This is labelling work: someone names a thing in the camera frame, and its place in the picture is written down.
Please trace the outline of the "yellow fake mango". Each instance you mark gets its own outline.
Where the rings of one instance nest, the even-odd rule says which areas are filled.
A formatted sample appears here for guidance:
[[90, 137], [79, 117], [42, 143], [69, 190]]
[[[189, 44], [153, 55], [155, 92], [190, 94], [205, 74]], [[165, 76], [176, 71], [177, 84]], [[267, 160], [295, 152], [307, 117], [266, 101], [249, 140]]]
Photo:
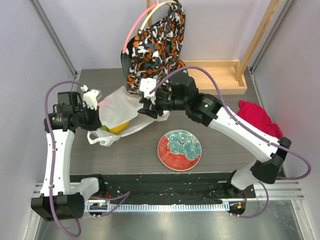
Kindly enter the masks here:
[[114, 133], [114, 134], [119, 133], [119, 132], [123, 131], [125, 128], [127, 128], [129, 124], [130, 124], [130, 121], [127, 121], [127, 122], [120, 124], [116, 127], [108, 128], [108, 132]]

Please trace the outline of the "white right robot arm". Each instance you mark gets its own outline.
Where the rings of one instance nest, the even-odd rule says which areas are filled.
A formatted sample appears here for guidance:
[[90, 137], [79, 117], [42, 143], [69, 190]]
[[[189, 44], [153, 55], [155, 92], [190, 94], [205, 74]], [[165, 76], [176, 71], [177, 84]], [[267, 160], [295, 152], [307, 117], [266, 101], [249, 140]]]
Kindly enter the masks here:
[[140, 80], [138, 92], [143, 107], [138, 113], [157, 119], [165, 111], [185, 111], [192, 121], [225, 134], [255, 156], [255, 162], [232, 174], [225, 186], [230, 197], [238, 197], [257, 182], [275, 183], [288, 152], [283, 148], [289, 149], [292, 144], [288, 138], [277, 139], [244, 120], [239, 121], [217, 97], [200, 93], [195, 80], [184, 72], [171, 78], [168, 92], [160, 88], [151, 92], [156, 83], [153, 78]]

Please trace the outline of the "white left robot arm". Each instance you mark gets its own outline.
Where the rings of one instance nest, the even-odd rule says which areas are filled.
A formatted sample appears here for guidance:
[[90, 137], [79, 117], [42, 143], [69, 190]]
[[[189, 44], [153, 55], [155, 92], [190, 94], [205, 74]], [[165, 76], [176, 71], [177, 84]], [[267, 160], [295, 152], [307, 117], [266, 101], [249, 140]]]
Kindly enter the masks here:
[[45, 177], [39, 197], [31, 199], [31, 208], [47, 222], [54, 220], [50, 198], [59, 220], [80, 219], [85, 211], [85, 202], [93, 196], [100, 200], [107, 192], [101, 174], [85, 176], [78, 185], [71, 186], [71, 149], [78, 128], [95, 131], [101, 127], [99, 119], [100, 91], [89, 90], [84, 94], [76, 91], [59, 92], [57, 104], [45, 123], [47, 160]]

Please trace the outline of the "translucent white plastic bag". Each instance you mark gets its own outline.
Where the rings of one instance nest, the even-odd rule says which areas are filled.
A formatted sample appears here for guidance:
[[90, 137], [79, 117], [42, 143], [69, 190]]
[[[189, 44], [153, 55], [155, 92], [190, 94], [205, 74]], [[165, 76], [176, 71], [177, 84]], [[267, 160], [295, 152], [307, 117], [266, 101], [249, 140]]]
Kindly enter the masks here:
[[[122, 86], [100, 101], [98, 106], [102, 127], [87, 132], [89, 144], [99, 143], [101, 146], [109, 147], [120, 138], [141, 131], [154, 122], [163, 122], [169, 118], [169, 111], [164, 111], [163, 116], [158, 116], [157, 119], [139, 114], [138, 110], [143, 106], [139, 103], [139, 100], [139, 95], [130, 94]], [[108, 128], [117, 127], [128, 121], [130, 123], [123, 131], [118, 133], [108, 132]]]

